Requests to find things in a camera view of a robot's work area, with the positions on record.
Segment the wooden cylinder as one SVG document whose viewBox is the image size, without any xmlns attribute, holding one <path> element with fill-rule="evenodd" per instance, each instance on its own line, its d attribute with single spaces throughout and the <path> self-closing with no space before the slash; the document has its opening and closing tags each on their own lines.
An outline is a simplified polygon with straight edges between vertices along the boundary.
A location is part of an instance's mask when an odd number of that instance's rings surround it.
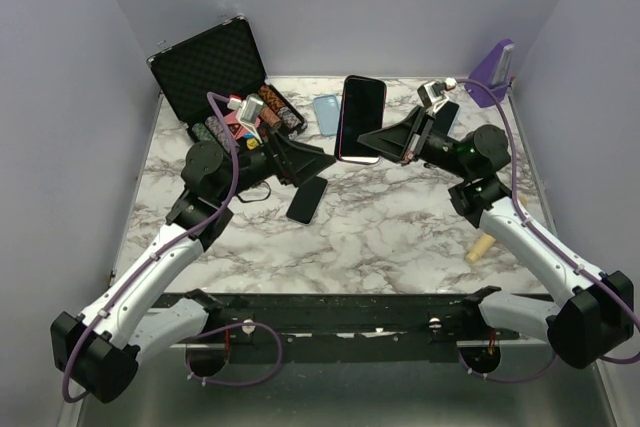
<svg viewBox="0 0 640 427">
<path fill-rule="evenodd" d="M 498 201 L 481 215 L 478 227 L 481 235 L 469 249 L 465 260 L 469 264 L 478 262 L 496 242 L 512 251 L 517 239 L 524 238 L 525 227 L 526 223 L 518 215 L 511 197 Z"/>
</svg>

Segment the purple metronome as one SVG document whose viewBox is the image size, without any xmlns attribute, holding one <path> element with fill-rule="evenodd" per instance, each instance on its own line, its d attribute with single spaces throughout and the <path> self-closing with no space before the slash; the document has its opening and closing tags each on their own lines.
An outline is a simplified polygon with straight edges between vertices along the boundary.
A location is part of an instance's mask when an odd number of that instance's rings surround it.
<svg viewBox="0 0 640 427">
<path fill-rule="evenodd" d="M 510 67 L 514 49 L 515 43 L 511 39 L 499 41 L 469 75 L 471 80 L 487 87 L 499 101 L 505 98 L 511 84 Z M 476 84 L 466 84 L 465 90 L 480 108 L 494 105 L 486 91 Z"/>
</svg>

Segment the phone from blue case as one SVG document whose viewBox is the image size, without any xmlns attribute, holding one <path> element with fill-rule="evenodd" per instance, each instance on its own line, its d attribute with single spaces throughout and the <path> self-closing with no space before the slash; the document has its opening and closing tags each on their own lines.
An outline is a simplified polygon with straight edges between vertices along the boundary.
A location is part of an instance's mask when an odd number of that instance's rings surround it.
<svg viewBox="0 0 640 427">
<path fill-rule="evenodd" d="M 314 218 L 327 186 L 328 181 L 321 177 L 314 177 L 301 185 L 293 197 L 286 212 L 286 217 L 300 224 L 309 225 Z"/>
</svg>

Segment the black cased phone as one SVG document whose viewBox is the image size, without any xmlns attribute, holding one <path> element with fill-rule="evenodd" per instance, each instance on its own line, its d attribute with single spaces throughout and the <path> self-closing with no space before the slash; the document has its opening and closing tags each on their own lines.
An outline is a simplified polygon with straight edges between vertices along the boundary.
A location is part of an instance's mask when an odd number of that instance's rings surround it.
<svg viewBox="0 0 640 427">
<path fill-rule="evenodd" d="M 337 160 L 365 165 L 379 161 L 376 152 L 358 138 L 382 127 L 386 92 L 382 80 L 358 75 L 345 78 L 334 148 Z"/>
</svg>

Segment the pink card box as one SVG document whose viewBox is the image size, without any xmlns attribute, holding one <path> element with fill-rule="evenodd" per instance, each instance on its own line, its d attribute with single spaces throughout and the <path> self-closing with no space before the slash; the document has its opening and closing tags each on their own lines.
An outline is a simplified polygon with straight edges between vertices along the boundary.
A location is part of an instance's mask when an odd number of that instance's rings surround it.
<svg viewBox="0 0 640 427">
<path fill-rule="evenodd" d="M 238 119 L 235 111 L 231 111 L 224 117 L 225 123 L 228 126 L 233 138 L 236 142 L 240 142 L 241 139 L 255 138 L 252 131 L 248 130 Z"/>
</svg>

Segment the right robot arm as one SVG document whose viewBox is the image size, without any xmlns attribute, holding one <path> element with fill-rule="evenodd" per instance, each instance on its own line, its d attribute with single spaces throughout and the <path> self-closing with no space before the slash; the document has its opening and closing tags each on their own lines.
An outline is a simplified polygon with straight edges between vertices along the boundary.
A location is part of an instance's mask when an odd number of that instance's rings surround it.
<svg viewBox="0 0 640 427">
<path fill-rule="evenodd" d="M 466 298 L 460 326 L 480 339 L 507 329 L 547 342 L 566 364 L 583 369 L 634 333 L 634 286 L 620 271 L 606 273 L 584 260 L 525 211 L 498 177 L 515 162 L 508 130 L 485 124 L 454 140 L 433 127 L 422 107 L 401 122 L 364 133 L 360 144 L 406 165 L 423 161 L 460 178 L 451 187 L 458 215 L 494 237 L 547 289 L 548 301 L 486 287 Z"/>
</svg>

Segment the black poker chip case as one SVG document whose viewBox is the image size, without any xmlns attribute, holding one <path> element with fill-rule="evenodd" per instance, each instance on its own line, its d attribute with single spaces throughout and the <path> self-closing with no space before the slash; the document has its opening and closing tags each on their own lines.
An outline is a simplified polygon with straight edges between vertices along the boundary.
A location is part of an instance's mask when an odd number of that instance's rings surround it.
<svg viewBox="0 0 640 427">
<path fill-rule="evenodd" d="M 269 126 L 290 139 L 307 128 L 306 119 L 268 80 L 248 20 L 237 16 L 147 60 L 179 121 L 195 140 L 215 140 L 229 149 L 222 122 L 207 100 L 214 92 L 241 99 L 256 94 L 265 107 L 256 125 Z"/>
</svg>

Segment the yellow dealer chip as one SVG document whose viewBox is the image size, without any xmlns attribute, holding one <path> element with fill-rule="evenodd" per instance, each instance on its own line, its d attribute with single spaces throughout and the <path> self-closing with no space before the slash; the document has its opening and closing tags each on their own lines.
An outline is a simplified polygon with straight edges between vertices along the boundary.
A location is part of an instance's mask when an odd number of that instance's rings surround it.
<svg viewBox="0 0 640 427">
<path fill-rule="evenodd" d="M 260 142 L 255 138 L 251 138 L 246 141 L 246 146 L 249 150 L 254 150 L 260 146 Z"/>
</svg>

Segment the light blue phone case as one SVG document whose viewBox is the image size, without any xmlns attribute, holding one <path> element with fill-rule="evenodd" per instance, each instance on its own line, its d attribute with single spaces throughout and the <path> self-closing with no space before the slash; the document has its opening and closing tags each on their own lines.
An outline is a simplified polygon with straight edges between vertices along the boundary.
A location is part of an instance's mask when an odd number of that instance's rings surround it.
<svg viewBox="0 0 640 427">
<path fill-rule="evenodd" d="M 340 103 L 333 95 L 322 95 L 313 99 L 313 108 L 321 135 L 334 137 L 338 131 Z"/>
</svg>

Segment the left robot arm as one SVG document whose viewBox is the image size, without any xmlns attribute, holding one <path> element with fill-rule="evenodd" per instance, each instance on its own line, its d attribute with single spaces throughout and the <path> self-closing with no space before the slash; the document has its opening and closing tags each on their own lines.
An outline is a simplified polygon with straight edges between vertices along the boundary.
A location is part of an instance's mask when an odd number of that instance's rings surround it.
<svg viewBox="0 0 640 427">
<path fill-rule="evenodd" d="M 299 187 L 334 164 L 320 147 L 266 130 L 256 149 L 225 151 L 215 141 L 199 141 L 187 152 L 181 172 L 184 190 L 151 245 L 125 274 L 79 314 L 61 313 L 50 332 L 62 394 L 83 387 L 103 403 L 119 397 L 139 366 L 189 338 L 214 340 L 222 327 L 213 298 L 194 291 L 174 306 L 150 314 L 173 280 L 221 236 L 232 219 L 234 196 L 270 177 Z"/>
</svg>

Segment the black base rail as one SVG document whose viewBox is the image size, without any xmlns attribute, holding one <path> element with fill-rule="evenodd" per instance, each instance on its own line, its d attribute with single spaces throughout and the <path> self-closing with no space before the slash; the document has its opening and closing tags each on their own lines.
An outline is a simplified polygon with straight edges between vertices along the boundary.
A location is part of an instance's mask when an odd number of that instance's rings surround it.
<svg viewBox="0 0 640 427">
<path fill-rule="evenodd" d="M 460 346 L 515 340 L 460 294 L 209 294 L 207 337 L 179 342 L 201 368 L 231 364 L 454 362 Z"/>
</svg>

